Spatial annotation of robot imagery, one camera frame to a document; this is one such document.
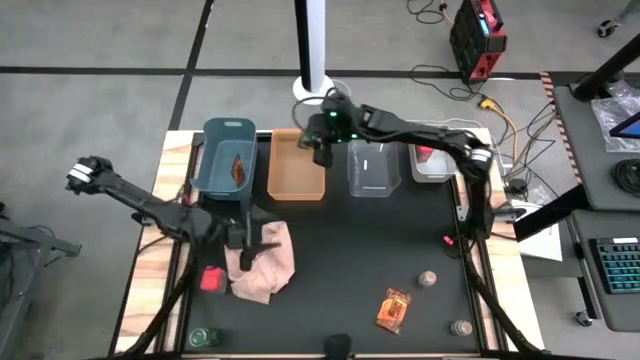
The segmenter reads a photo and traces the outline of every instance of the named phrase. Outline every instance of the desk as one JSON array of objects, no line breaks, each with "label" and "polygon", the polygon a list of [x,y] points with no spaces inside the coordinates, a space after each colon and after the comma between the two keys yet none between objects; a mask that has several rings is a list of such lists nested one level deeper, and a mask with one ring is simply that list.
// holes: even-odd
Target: desk
[{"label": "desk", "polygon": [[595,296],[591,298],[596,300],[592,311],[599,317],[601,309],[607,327],[613,331],[640,332],[640,312],[637,311],[640,296],[608,294],[588,244],[588,239],[598,237],[637,237],[640,234],[640,214],[576,210],[571,214],[570,220],[584,254],[587,270],[584,273],[590,275],[587,276],[587,281],[595,290]]},{"label": "desk", "polygon": [[[488,132],[483,132],[481,136],[488,139],[489,134]],[[194,132],[190,131],[167,133],[153,188],[154,195],[162,199],[173,198],[184,183],[185,178],[191,176],[191,174],[187,174],[190,162],[197,163],[197,157],[191,155],[193,137]],[[462,184],[461,179],[457,180],[459,184]],[[494,187],[492,202],[495,206],[501,205],[505,200],[502,184],[492,181],[492,185]],[[464,191],[460,191],[459,195],[462,200],[466,199]],[[513,235],[513,228],[508,224],[495,224],[493,230],[501,234]],[[157,228],[145,228],[139,241],[139,247],[157,237],[159,237]],[[167,284],[171,284],[174,280],[167,276],[170,268],[177,267],[180,270],[184,266],[186,248],[187,245],[176,245],[171,240],[166,240],[149,248],[136,258],[129,286],[125,293],[122,314],[110,349],[111,352],[123,351],[130,347],[149,324],[161,306]],[[485,275],[493,278],[497,297],[502,307],[529,341],[543,348],[544,345],[517,244],[511,240],[492,237],[487,240],[486,248],[491,264],[491,273],[485,272]],[[476,267],[482,272],[482,267],[479,266],[480,257],[477,249],[474,249],[473,255]],[[484,324],[483,330],[486,333],[487,347],[497,349],[501,336],[495,330],[493,318],[486,305],[482,301],[480,303],[481,320]],[[181,343],[179,331],[181,329],[178,329],[177,321],[181,309],[183,310],[182,300],[176,304],[168,321],[164,341],[155,341],[149,347],[149,352],[181,350],[176,347],[176,344]],[[515,350],[510,342],[508,347]],[[441,357],[444,355],[446,354],[420,354],[420,356],[425,357]]]},{"label": "desk", "polygon": [[562,122],[560,134],[565,141],[569,160],[575,167],[578,185],[550,202],[531,216],[518,221],[518,239],[569,216],[574,209],[601,211],[640,211],[638,198],[622,191],[613,182],[610,170],[617,162],[637,159],[635,153],[610,153],[590,102],[576,100],[567,86],[553,92]]}]

